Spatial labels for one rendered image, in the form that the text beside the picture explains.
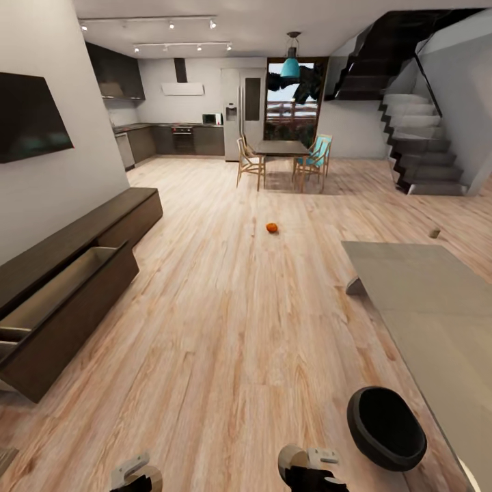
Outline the cauldron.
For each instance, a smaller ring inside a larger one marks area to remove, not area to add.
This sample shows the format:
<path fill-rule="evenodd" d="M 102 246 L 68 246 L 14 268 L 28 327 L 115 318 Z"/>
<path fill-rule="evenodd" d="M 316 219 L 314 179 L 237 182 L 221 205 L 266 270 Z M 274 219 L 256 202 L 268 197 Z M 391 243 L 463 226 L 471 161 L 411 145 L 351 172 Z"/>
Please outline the cauldron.
<path fill-rule="evenodd" d="M 348 426 L 362 453 L 393 472 L 413 469 L 427 450 L 427 438 L 405 401 L 385 387 L 364 387 L 353 394 Z"/>

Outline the pillar candle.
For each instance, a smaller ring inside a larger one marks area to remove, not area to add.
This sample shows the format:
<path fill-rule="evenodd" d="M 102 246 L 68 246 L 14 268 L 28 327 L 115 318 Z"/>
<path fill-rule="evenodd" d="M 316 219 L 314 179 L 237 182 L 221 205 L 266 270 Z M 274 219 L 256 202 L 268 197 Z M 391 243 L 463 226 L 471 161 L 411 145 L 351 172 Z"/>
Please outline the pillar candle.
<path fill-rule="evenodd" d="M 432 227 L 427 235 L 431 238 L 437 238 L 438 234 L 440 234 L 440 229 L 436 227 Z"/>
<path fill-rule="evenodd" d="M 147 466 L 143 469 L 139 469 L 134 472 L 130 476 L 126 478 L 128 484 L 131 484 L 136 479 L 138 479 L 141 475 L 146 475 L 146 478 L 151 479 L 152 482 L 152 490 L 150 492 L 161 492 L 163 488 L 163 477 L 161 475 L 161 471 L 153 465 Z"/>
<path fill-rule="evenodd" d="M 278 456 L 278 470 L 282 480 L 286 483 L 285 469 L 291 469 L 293 466 L 307 467 L 310 462 L 306 455 L 307 450 L 293 444 L 288 444 L 282 448 Z"/>

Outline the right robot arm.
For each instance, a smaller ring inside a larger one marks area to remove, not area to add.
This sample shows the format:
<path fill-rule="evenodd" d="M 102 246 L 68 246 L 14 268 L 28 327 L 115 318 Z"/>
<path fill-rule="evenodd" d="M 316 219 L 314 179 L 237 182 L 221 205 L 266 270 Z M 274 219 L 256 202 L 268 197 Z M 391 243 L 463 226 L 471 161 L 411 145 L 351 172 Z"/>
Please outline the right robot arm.
<path fill-rule="evenodd" d="M 340 462 L 340 455 L 333 448 L 308 446 L 307 467 L 293 466 L 285 469 L 286 483 L 292 492 L 347 492 L 345 482 L 333 477 L 331 471 L 321 469 L 322 462 Z"/>

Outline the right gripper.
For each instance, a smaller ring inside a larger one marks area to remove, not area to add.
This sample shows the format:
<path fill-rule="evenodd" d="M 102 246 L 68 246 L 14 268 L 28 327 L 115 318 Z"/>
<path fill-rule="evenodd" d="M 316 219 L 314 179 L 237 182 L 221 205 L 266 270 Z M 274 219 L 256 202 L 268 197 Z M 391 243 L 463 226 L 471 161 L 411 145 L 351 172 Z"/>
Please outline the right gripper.
<path fill-rule="evenodd" d="M 331 471 L 293 466 L 285 469 L 286 483 L 292 492 L 310 492 L 310 484 L 319 475 L 333 476 Z"/>

